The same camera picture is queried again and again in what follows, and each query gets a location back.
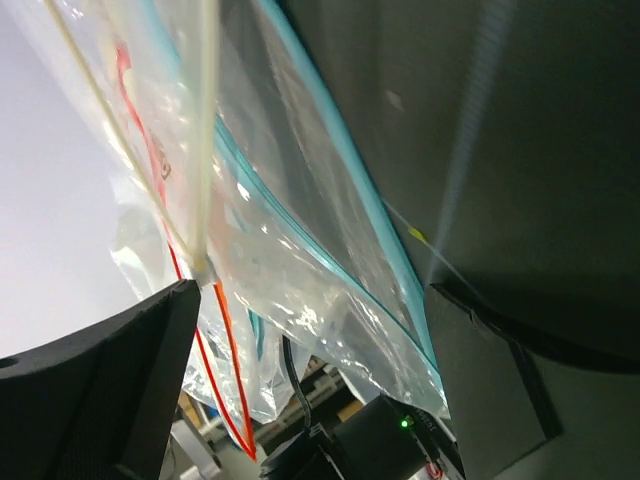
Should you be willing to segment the clear blue-zip bag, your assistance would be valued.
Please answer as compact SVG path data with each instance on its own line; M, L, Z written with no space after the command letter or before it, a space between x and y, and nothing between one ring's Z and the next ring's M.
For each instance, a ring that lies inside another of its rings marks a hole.
M337 107L273 1L218 7L212 246L232 299L433 415L423 291Z

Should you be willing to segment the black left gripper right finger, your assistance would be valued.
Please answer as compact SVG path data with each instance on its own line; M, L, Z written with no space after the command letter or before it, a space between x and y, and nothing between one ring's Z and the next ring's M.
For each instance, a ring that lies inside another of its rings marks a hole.
M523 325L443 285L428 329L469 479L636 479L639 364Z

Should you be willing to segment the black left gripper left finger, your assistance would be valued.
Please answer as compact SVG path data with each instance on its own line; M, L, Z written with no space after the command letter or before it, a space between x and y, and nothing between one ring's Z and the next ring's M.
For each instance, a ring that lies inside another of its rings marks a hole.
M158 478L200 301L181 280L2 359L2 478Z

